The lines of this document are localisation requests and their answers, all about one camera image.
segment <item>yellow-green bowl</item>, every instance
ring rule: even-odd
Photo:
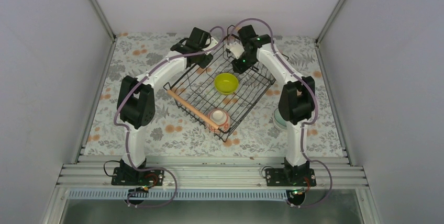
[[[239,80],[233,74],[221,73],[214,79],[214,87],[222,95],[230,95],[236,91]]]

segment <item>metal wire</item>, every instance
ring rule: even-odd
[[[212,132],[215,136],[222,139],[223,142],[226,142],[227,138],[245,119],[260,98],[274,84],[275,78],[260,62],[242,74],[234,73],[231,61],[235,58],[231,52],[226,50],[225,42],[223,42],[213,56],[213,61],[206,69],[201,69],[195,64],[179,77],[174,84],[166,83],[164,88],[176,92],[176,94],[205,115],[215,108],[226,111],[231,119],[230,128],[227,131]],[[238,78],[239,87],[232,95],[222,95],[214,88],[214,78],[220,73],[231,73]],[[206,128],[205,122],[202,119],[178,101],[175,101],[175,103],[186,114],[190,115],[192,119]]]

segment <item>vent grille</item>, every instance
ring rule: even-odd
[[[69,199],[126,199],[128,189],[74,188]],[[151,189],[148,193],[135,194],[131,199],[168,200],[172,189]],[[267,200],[283,201],[285,190],[226,190],[226,189],[179,189],[174,200]]]

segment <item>floral pattern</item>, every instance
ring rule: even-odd
[[[124,129],[113,124],[121,80],[126,75],[137,76],[147,71],[169,52],[172,45],[186,36],[176,33],[119,35],[86,144],[86,155],[125,153]],[[289,57],[289,63],[303,75],[311,75],[316,82],[319,119],[307,129],[308,155],[342,156],[313,39],[298,36],[274,36],[274,39],[278,49]],[[285,156],[287,133],[276,129],[271,119],[281,90],[277,84],[270,87],[224,143],[179,109],[161,88],[156,93],[156,114],[147,126],[145,152],[147,155],[174,156]]]

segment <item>wooden handle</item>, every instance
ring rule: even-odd
[[[219,125],[214,123],[210,118],[205,116],[201,111],[194,108],[194,106],[190,105],[187,101],[185,101],[183,98],[181,98],[178,94],[174,93],[172,90],[167,90],[166,93],[170,94],[174,99],[179,101],[183,106],[188,108],[192,113],[198,115],[201,119],[203,119],[205,122],[207,122],[210,126],[212,126],[214,129],[219,129]]]

